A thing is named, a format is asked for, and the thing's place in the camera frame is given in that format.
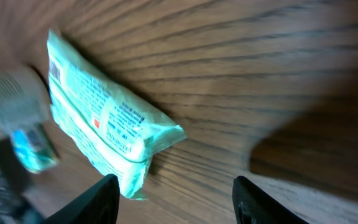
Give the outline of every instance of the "wooden surface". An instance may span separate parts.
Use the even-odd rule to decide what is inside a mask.
[[[183,126],[118,223],[235,223],[244,175],[311,223],[358,223],[358,1],[0,1],[0,70],[47,73],[50,26]],[[26,196],[51,215],[101,176],[63,160]]]

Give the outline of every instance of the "black object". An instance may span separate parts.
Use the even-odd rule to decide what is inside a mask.
[[[243,176],[234,179],[232,198],[237,224],[307,223]]]
[[[119,205],[119,185],[109,174],[82,193],[43,224],[114,224]]]

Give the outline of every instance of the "red logo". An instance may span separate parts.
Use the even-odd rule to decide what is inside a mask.
[[[94,119],[94,125],[99,128],[100,122],[97,119]]]

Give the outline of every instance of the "wood grain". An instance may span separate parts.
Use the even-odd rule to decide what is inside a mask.
[[[245,175],[311,223],[358,223],[358,1],[0,1],[0,69],[47,74],[60,30],[181,124],[118,223],[235,223]],[[101,176],[53,123],[62,163],[26,197],[48,216]]]

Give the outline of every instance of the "green object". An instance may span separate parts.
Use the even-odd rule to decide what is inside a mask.
[[[38,174],[58,164],[58,157],[40,124],[14,131],[11,142],[15,155],[29,172]]]
[[[47,45],[54,120],[102,175],[117,176],[123,196],[144,199],[140,189],[153,154],[185,139],[185,132],[52,31]]]

